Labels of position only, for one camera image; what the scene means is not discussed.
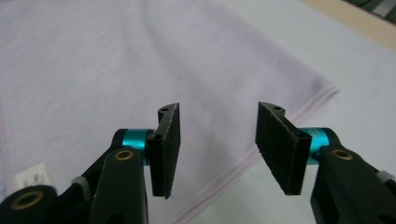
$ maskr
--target white surface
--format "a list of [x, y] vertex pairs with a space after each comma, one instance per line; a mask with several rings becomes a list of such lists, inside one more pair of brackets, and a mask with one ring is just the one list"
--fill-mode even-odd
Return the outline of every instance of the white surface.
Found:
[[[224, 2], [340, 87], [296, 125], [332, 128], [345, 147], [395, 175], [396, 53], [299, 1]], [[315, 223], [309, 199], [316, 170], [307, 167], [301, 196], [287, 197], [260, 160], [189, 223]]]
[[49, 172], [44, 162], [16, 174], [14, 181], [17, 189], [35, 185], [52, 185]]
[[302, 120], [336, 88], [217, 0], [0, 2], [1, 172], [45, 162], [58, 192], [119, 128], [155, 128], [180, 102], [171, 198], [150, 223], [184, 223], [257, 157], [258, 102]]

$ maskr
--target light purple cloth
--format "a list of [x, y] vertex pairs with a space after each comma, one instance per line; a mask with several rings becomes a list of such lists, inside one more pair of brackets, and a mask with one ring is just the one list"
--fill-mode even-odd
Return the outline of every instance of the light purple cloth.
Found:
[[150, 223], [185, 222], [261, 156], [259, 101], [298, 122], [337, 90], [216, 0], [1, 1], [0, 48], [6, 194], [40, 162], [62, 193], [117, 129], [155, 128], [180, 103], [169, 200], [146, 172]]

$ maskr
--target white label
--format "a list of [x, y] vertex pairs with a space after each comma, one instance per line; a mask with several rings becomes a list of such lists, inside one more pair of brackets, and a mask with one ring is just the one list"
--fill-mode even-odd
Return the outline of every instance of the white label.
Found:
[[50, 175], [44, 162], [15, 175], [15, 183], [18, 189], [36, 185], [51, 185]]

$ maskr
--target metal pin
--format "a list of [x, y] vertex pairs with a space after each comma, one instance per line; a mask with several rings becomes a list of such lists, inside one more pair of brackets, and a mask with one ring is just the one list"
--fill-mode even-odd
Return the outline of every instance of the metal pin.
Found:
[[14, 210], [26, 209], [40, 202], [43, 196], [44, 193], [41, 190], [24, 193], [12, 203], [11, 208]]

